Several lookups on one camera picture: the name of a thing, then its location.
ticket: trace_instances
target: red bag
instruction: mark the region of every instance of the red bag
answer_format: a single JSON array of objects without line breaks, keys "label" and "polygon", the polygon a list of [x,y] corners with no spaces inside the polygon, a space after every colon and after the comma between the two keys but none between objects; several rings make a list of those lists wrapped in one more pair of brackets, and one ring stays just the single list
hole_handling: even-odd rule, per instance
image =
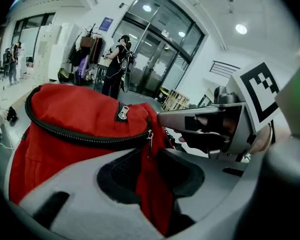
[{"label": "red bag", "polygon": [[85,87],[44,84],[25,102],[31,124],[15,151],[10,170],[9,199],[19,204],[30,192],[75,163],[132,148],[141,149],[141,171],[135,193],[146,218],[165,235],[173,194],[162,180],[156,161],[167,135],[147,104],[123,104]]}]

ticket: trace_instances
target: black zipper trim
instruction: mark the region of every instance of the black zipper trim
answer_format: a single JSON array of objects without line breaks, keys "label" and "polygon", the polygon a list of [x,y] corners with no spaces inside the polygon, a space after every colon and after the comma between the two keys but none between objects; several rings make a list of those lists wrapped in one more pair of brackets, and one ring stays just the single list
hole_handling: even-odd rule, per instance
[{"label": "black zipper trim", "polygon": [[120,123],[127,123],[128,119],[121,119],[119,117],[119,113],[121,112],[121,110],[124,108],[124,104],[122,102],[118,103],[118,109],[116,110],[115,116],[114,116],[114,121],[115,122],[120,122]]},{"label": "black zipper trim", "polygon": [[33,95],[40,91],[41,86],[38,86],[32,90],[29,96],[25,100],[25,112],[33,123],[35,123],[40,128],[49,132],[51,135],[56,136],[59,139],[68,141],[74,144],[96,147],[100,149],[109,150],[124,150],[140,147],[147,143],[147,138],[149,136],[149,131],[151,130],[151,121],[147,117],[147,128],[144,132],[131,137],[123,138],[110,138],[110,137],[96,137],[92,135],[83,134],[80,132],[75,132],[60,126],[56,126],[42,120],[39,120],[34,114],[31,106],[31,98]]}]

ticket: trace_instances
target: black pants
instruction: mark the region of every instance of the black pants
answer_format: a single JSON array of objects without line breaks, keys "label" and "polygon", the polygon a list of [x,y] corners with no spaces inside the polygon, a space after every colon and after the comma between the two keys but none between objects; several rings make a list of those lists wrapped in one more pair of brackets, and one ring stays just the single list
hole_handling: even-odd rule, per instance
[{"label": "black pants", "polygon": [[17,62],[10,62],[9,64],[9,82],[11,83],[12,81],[12,76],[13,76],[13,81],[17,82]]},{"label": "black pants", "polygon": [[123,70],[120,70],[119,73],[113,74],[112,70],[109,72],[110,77],[108,76],[108,72],[105,74],[104,83],[102,87],[102,94],[109,95],[114,99],[118,99],[121,77],[124,74]]}]

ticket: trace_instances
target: glass window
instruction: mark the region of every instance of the glass window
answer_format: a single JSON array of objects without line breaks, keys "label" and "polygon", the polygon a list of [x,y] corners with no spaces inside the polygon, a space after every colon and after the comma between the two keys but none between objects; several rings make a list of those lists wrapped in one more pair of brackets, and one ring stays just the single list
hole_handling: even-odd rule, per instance
[{"label": "glass window", "polygon": [[121,21],[120,25],[116,29],[114,35],[113,35],[113,46],[111,47],[112,51],[115,50],[117,47],[118,40],[123,36],[123,35],[128,35],[130,37],[130,42],[131,42],[131,51],[134,51],[139,38],[141,37],[142,33],[144,30],[134,24],[131,24],[125,20]]},{"label": "glass window", "polygon": [[155,15],[152,24],[161,31],[166,30],[169,36],[177,44],[180,44],[191,25],[191,21],[183,12],[168,2]]},{"label": "glass window", "polygon": [[149,22],[164,1],[165,0],[136,0],[128,12]]},{"label": "glass window", "polygon": [[171,70],[169,71],[169,74],[164,80],[162,87],[168,90],[175,89],[180,79],[184,75],[187,66],[188,63],[180,55],[178,55],[171,67]]},{"label": "glass window", "polygon": [[46,19],[46,22],[45,22],[45,26],[49,26],[50,23],[52,23],[52,20],[54,19],[54,14],[50,14],[48,16],[48,18]]},{"label": "glass window", "polygon": [[33,18],[29,18],[25,29],[31,29],[31,28],[38,28],[41,26],[41,22],[43,20],[44,16],[38,16],[38,17],[33,17]]},{"label": "glass window", "polygon": [[198,107],[207,107],[212,104],[212,101],[207,97],[207,95],[204,95],[203,98],[200,100]]},{"label": "glass window", "polygon": [[12,37],[12,43],[11,44],[15,44],[16,42],[18,42],[19,41],[19,37],[20,37],[20,34],[14,35]]},{"label": "glass window", "polygon": [[24,20],[19,20],[16,22],[14,33],[21,32],[23,23],[24,23]]},{"label": "glass window", "polygon": [[182,48],[189,54],[192,55],[194,52],[199,40],[201,38],[201,32],[200,30],[194,26],[187,37],[185,38]]}]

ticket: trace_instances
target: window frame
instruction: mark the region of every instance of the window frame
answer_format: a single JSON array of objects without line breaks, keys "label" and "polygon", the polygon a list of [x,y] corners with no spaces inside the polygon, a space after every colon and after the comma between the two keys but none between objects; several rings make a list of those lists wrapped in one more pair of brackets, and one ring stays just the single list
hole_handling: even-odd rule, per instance
[{"label": "window frame", "polygon": [[173,61],[172,61],[171,64],[169,65],[169,68],[168,68],[168,70],[167,70],[167,72],[166,72],[164,78],[162,79],[161,85],[159,86],[159,88],[158,88],[158,90],[157,90],[157,93],[159,93],[162,84],[164,83],[164,81],[165,81],[166,78],[168,77],[169,72],[171,71],[172,66],[173,66],[174,63],[176,62],[178,56],[180,56],[180,57],[187,63],[187,65],[186,65],[186,67],[184,68],[183,74],[182,74],[182,76],[180,77],[180,79],[179,79],[178,83],[176,84],[176,86],[174,87],[174,89],[176,89],[176,88],[178,87],[178,85],[180,84],[180,82],[181,82],[182,78],[184,77],[186,71],[188,70],[189,65],[190,65],[190,62],[187,61],[187,59],[180,53],[180,51],[177,51],[177,53],[176,53],[176,55],[175,55]]},{"label": "window frame", "polygon": [[[22,19],[17,20],[17,22],[15,23],[14,30],[13,30],[13,35],[12,35],[12,38],[11,38],[11,45],[13,44],[14,37],[16,37],[16,36],[19,36],[17,42],[20,41],[21,32],[22,32],[22,30],[26,29],[26,25],[27,25],[29,19],[43,16],[42,21],[40,23],[40,27],[41,27],[41,26],[45,26],[45,24],[47,23],[48,17],[50,15],[55,15],[55,14],[56,14],[55,12],[43,13],[43,14],[33,15],[31,17],[26,17],[26,18],[22,18]],[[22,22],[21,30],[19,32],[17,32],[17,30],[19,28],[19,25],[20,25],[20,22]]]},{"label": "window frame", "polygon": [[[160,10],[165,6],[166,3],[170,3],[172,4],[176,9],[178,9],[184,16],[187,17],[187,19],[190,20],[191,24],[187,30],[187,32],[185,33],[185,36],[183,37],[182,41],[180,44],[173,42],[169,39],[169,38],[166,38],[164,37],[161,33],[162,33],[162,30],[160,30],[159,28],[157,28],[156,26],[154,26],[152,24],[152,21],[154,19],[154,17],[156,16],[156,14],[158,14],[160,12]],[[131,12],[129,12],[129,10],[125,13],[125,15],[123,16],[122,20],[131,20],[131,23],[138,23],[138,25],[140,27],[142,27],[143,29],[148,28],[150,30],[152,30],[153,32],[155,32],[157,35],[159,35],[161,38],[165,39],[171,46],[173,46],[174,48],[176,48],[178,51],[181,51],[181,54],[183,57],[186,57],[186,60],[187,62],[190,64],[191,61],[193,60],[196,52],[198,51],[204,37],[205,37],[205,34],[201,31],[201,29],[198,27],[198,25],[196,24],[196,22],[189,17],[189,15],[187,13],[185,13],[185,11],[180,8],[175,2],[173,2],[172,0],[164,0],[164,2],[160,5],[159,9],[157,10],[157,12],[151,17],[150,21],[147,21]],[[182,44],[183,42],[185,41],[185,39],[188,37],[189,33],[191,32],[192,28],[197,28],[197,30],[199,31],[200,33],[200,39],[198,40],[192,54],[188,54],[183,48],[182,48]]]}]

